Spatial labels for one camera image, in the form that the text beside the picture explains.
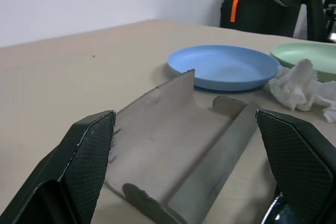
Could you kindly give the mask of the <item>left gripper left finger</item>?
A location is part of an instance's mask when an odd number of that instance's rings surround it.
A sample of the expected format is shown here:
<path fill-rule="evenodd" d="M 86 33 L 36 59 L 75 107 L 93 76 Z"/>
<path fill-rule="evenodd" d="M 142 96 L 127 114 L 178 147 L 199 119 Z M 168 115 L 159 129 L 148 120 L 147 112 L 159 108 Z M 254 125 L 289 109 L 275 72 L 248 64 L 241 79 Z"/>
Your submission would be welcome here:
<path fill-rule="evenodd" d="M 1 223 L 90 223 L 103 186 L 116 114 L 74 123 L 34 168 L 1 214 Z"/>

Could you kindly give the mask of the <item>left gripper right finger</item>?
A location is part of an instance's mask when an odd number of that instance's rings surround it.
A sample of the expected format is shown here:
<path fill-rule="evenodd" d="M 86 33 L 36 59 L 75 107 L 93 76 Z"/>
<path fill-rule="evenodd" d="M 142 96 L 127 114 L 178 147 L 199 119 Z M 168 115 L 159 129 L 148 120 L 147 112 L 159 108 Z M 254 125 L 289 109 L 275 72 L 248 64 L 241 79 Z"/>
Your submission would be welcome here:
<path fill-rule="evenodd" d="M 291 115 L 260 109 L 256 121 L 279 191 L 267 219 L 335 223 L 335 147 Z"/>

